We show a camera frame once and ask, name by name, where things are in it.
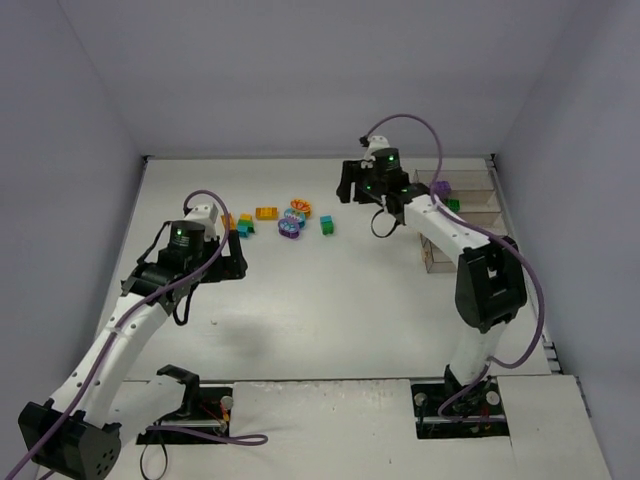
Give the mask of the green square lego brick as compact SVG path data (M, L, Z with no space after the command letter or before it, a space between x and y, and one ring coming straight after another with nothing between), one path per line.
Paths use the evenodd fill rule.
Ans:
M331 235L334 233L334 225L330 222L322 223L321 230L323 235Z

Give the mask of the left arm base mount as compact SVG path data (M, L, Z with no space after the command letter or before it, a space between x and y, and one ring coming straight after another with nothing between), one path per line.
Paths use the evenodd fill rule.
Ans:
M218 437L229 437L233 386L202 383L200 377L174 365L156 372L158 380L172 379L184 388L181 403L155 419L153 426L180 427Z

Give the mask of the teal lotus frog oval lego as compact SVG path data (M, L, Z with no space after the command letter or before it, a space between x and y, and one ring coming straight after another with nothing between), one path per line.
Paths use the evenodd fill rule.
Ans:
M303 212L292 208L288 208L284 211L283 218L297 224L300 229L304 228L306 225L306 215Z

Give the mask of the purple butterfly curved lego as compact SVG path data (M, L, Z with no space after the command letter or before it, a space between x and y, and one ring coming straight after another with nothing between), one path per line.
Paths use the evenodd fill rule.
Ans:
M446 199L451 195L451 185L448 181L436 181L433 183L432 192L441 199Z

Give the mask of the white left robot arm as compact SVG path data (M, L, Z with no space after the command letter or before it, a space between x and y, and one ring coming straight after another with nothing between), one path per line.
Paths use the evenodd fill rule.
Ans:
M165 222L166 247L156 261L141 255L123 281L116 306L94 343L67 380L49 397L28 403L18 424L28 449L21 459L72 479L104 479L123 446L160 417L187 415L199 395L198 375L174 365L157 371L138 400L116 396L151 337L166 323L186 324L179 306L189 307L206 283L240 280L247 263L239 235L216 219L226 215L223 201L185 206L181 220Z

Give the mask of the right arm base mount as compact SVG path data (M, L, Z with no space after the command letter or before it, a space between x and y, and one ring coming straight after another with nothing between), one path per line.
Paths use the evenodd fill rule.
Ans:
M445 391L443 382L411 385L416 436L419 440L480 439L510 435L496 379L483 381L440 415L439 407L450 396L452 393Z

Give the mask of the purple lotus oval lego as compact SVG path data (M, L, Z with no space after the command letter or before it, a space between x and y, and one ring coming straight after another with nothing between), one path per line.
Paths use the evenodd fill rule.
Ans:
M294 220L282 218L278 221L277 226L278 233L284 237L296 239L300 235L299 223Z

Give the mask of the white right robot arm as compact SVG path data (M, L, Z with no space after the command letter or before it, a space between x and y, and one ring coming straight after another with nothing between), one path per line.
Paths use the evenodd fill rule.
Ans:
M419 232L456 266L454 302L464 326L444 381L452 394L473 389L487 375L507 324L527 302L515 243L466 226L441 201L435 184L412 183L396 148L343 161L336 195L343 203L380 206L396 225Z

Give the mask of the green hollow square lego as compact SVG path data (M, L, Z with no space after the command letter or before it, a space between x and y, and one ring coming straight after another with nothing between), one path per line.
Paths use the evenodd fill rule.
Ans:
M460 211L460 202L454 198L448 198L446 200L447 207L454 213L458 213Z

